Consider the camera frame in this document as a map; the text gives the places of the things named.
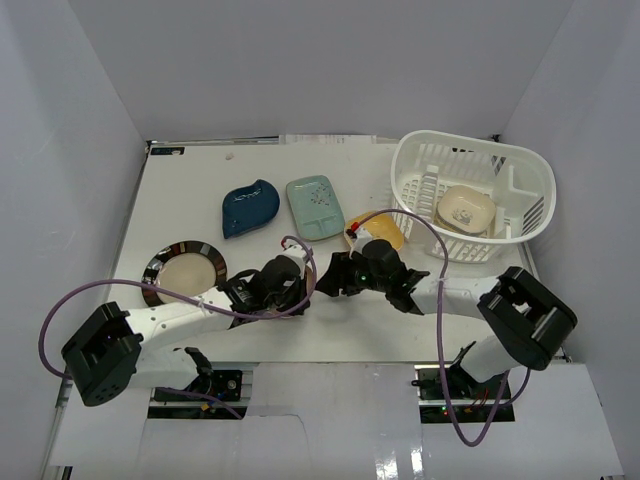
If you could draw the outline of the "brown square plate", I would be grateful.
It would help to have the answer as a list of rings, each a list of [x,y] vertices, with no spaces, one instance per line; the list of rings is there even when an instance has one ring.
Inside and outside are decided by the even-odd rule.
[[[304,270],[304,279],[295,280],[292,285],[286,288],[285,293],[279,298],[276,304],[273,304],[268,310],[269,315],[284,312],[299,304],[307,294],[312,290],[313,271],[310,266],[306,266]]]

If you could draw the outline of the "dark blue leaf plate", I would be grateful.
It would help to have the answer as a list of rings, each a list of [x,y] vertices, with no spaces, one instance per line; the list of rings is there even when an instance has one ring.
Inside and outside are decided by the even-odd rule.
[[[262,228],[275,218],[279,208],[280,196],[265,180],[230,191],[222,202],[223,237],[230,239]]]

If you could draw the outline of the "cream square plate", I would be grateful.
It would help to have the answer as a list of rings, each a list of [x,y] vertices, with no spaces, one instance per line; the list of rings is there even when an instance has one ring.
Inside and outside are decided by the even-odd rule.
[[[491,226],[497,207],[492,199],[464,185],[446,190],[436,205],[435,222],[442,228],[468,236],[480,236]]]

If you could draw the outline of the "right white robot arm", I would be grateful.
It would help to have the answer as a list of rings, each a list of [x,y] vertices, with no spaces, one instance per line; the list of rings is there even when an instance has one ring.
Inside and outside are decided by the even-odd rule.
[[[443,391],[466,399],[513,368],[546,369],[578,324],[576,314],[521,267],[511,266],[496,278],[437,278],[407,267],[381,239],[333,254],[316,288],[330,297],[377,291],[403,313],[485,321],[491,335],[463,347],[437,377]]]

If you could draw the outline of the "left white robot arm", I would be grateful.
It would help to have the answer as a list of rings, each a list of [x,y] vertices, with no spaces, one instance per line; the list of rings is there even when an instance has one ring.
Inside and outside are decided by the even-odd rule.
[[[62,358],[87,407],[128,388],[168,387],[202,398],[211,387],[211,368],[187,340],[241,322],[302,314],[312,273],[307,255],[293,250],[247,277],[173,303],[130,310],[105,303],[66,342]]]

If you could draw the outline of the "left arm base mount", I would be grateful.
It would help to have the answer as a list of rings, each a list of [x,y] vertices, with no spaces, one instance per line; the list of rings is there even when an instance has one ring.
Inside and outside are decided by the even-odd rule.
[[[241,369],[217,369],[199,377],[181,395],[155,389],[148,419],[241,420],[251,397],[252,373]]]

